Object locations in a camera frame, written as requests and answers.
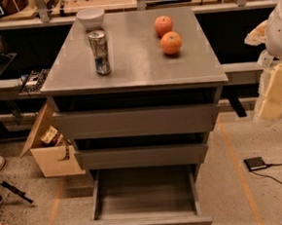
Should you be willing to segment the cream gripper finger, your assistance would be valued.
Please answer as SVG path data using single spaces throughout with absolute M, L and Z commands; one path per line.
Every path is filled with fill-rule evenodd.
M 282 115 L 282 62 L 269 72 L 269 82 L 258 112 L 262 121 L 275 121 Z

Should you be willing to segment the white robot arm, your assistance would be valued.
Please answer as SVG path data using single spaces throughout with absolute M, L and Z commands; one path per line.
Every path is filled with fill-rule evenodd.
M 247 45 L 265 43 L 257 61 L 264 69 L 259 83 L 259 97 L 255 106 L 255 120 L 270 125 L 282 115 L 282 0 L 244 39 Z

